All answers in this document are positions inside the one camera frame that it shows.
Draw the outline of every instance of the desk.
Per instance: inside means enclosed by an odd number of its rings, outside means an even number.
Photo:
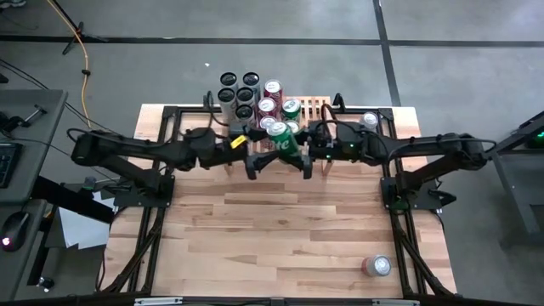
[[[314,98],[329,101],[328,97]],[[157,138],[163,106],[142,105],[137,138]],[[420,135],[414,108],[393,110],[400,138]],[[339,115],[338,119],[359,117]],[[206,124],[207,115],[184,114],[182,118],[182,130]],[[131,162],[151,166],[151,161]],[[426,162],[421,157],[403,160],[407,170]],[[311,180],[303,180],[299,171],[279,162],[266,167],[255,181],[247,179],[241,163],[234,165],[231,176],[222,167],[176,171],[175,196],[165,217],[153,295],[401,297],[391,221],[379,193],[382,169],[335,161],[323,179],[317,170],[319,163],[315,164]],[[112,225],[104,286],[132,256],[141,212],[141,208],[130,207]],[[419,211],[414,212],[414,219],[422,257],[454,292],[438,219]],[[363,258],[378,253],[391,258],[391,275],[364,276],[360,272]],[[412,288],[416,288],[413,265],[407,262]]]
[[[61,90],[0,90],[0,111],[9,117],[26,118],[36,110],[34,105],[40,105],[48,113],[33,118],[29,127],[17,127],[11,135],[16,139],[32,139],[50,144],[66,99],[67,93]],[[24,148],[8,188],[0,189],[2,205],[20,205],[31,196],[49,149],[48,145],[36,142],[14,142],[23,144]]]
[[[25,270],[26,263],[31,254],[34,240],[37,232],[40,229],[43,214],[47,202],[43,200],[30,200],[24,207],[21,206],[4,206],[0,207],[0,224],[3,224],[6,219],[12,214],[23,211],[30,214],[28,228],[26,229],[25,244],[17,252],[4,252],[0,256],[0,264],[2,264],[2,277],[0,277],[0,301],[10,301],[14,299],[17,288],[21,281],[21,276]]]

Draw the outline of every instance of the wooden table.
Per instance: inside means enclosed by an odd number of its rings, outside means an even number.
[[[319,101],[318,106],[329,103],[328,97],[307,100]],[[163,106],[142,105],[135,137],[156,139]],[[399,138],[420,135],[414,108],[393,110]],[[207,115],[185,114],[182,130],[206,124]],[[151,166],[150,161],[131,161]],[[421,157],[403,160],[406,170],[426,162]],[[254,181],[247,179],[241,162],[231,176],[223,167],[175,172],[175,196],[162,231],[153,294],[401,297],[391,221],[378,192],[382,168],[336,161],[323,178],[320,167],[316,162],[311,180],[303,180],[298,170],[279,162],[266,167]],[[103,286],[132,256],[141,213],[141,208],[129,208],[112,225]],[[414,220],[422,257],[454,292],[439,220],[422,211],[414,212]],[[370,278],[360,272],[362,260],[376,254],[389,256],[394,266],[391,275]],[[413,265],[410,259],[407,262],[416,290]]]

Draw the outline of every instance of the white paper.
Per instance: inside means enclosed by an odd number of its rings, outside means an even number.
[[[95,201],[114,209],[114,198],[102,200],[99,192],[93,193],[93,196]],[[109,224],[84,217],[64,208],[60,208],[59,212],[66,247],[72,247],[77,244],[78,249],[81,250],[88,247],[101,246],[108,242],[108,237],[110,236]]]

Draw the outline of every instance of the soda can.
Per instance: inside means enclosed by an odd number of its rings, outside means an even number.
[[[274,142],[275,149],[278,150],[281,155],[300,155],[297,141],[295,140],[291,129],[284,122],[272,123],[266,129],[266,133],[269,135],[270,140]]]
[[[278,119],[272,116],[264,116],[263,119],[259,122],[259,127],[262,129],[269,128],[273,123],[278,122]]]
[[[289,99],[281,106],[281,116],[284,120],[300,121],[302,104],[297,99]]]
[[[296,135],[300,132],[300,124],[293,120],[286,121],[287,126],[291,129],[293,135]]]
[[[219,81],[221,82],[221,87],[230,88],[235,92],[238,91],[238,77],[236,77],[236,74],[232,72],[226,72],[221,75]]]
[[[251,88],[240,88],[236,92],[238,105],[249,105],[255,109],[255,95]]]
[[[377,115],[371,111],[366,112],[359,120],[359,124],[370,130],[377,127]]]
[[[262,117],[272,116],[278,117],[278,106],[271,98],[263,98],[257,103],[258,113]]]
[[[231,88],[223,88],[218,93],[219,107],[225,123],[232,122],[236,119],[236,94]]]
[[[240,123],[246,124],[248,127],[256,127],[255,111],[249,105],[238,106],[236,108],[236,118]]]
[[[259,101],[261,99],[260,76],[255,72],[248,72],[241,80],[244,83],[244,86],[252,89],[253,95],[255,96],[255,101]]]
[[[264,84],[264,97],[271,98],[276,105],[283,103],[283,87],[278,80],[269,80]]]
[[[391,262],[383,255],[365,258],[361,270],[368,276],[387,276],[391,273]]]
[[[259,122],[258,125],[259,125],[260,128],[265,130],[268,127],[270,127],[273,123],[276,123],[276,122],[278,122],[278,120],[275,117],[264,116],[263,119],[261,119],[261,121]],[[270,139],[265,138],[265,139],[261,140],[261,148],[274,149],[274,143]]]

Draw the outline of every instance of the concrete floor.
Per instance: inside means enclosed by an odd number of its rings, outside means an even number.
[[[140,37],[269,37],[378,39],[371,0],[83,0],[62,1],[95,35]],[[382,0],[389,39],[544,40],[544,3],[538,0]],[[67,35],[44,1],[4,12],[28,31],[0,18],[0,34]],[[0,58],[50,88],[70,93],[79,107],[82,54],[62,56],[63,43],[0,42]],[[257,71],[277,77],[292,95],[334,95],[351,105],[391,105],[378,46],[88,44],[93,75],[89,115],[132,134],[143,103],[198,103],[218,88],[221,72]],[[471,133],[502,139],[544,108],[544,48],[391,48],[403,106],[416,107],[423,134]],[[32,88],[11,77],[0,88]],[[69,151],[63,115],[54,144]],[[51,150],[43,174],[56,181],[95,175]],[[499,240],[519,227],[492,165],[444,177],[458,196],[445,209],[445,235],[458,291],[470,298],[542,304],[544,251],[503,250]],[[100,250],[87,254],[93,268]],[[52,256],[58,285],[49,296],[93,290],[95,269],[77,269],[75,252]],[[20,298],[43,296],[29,288]]]

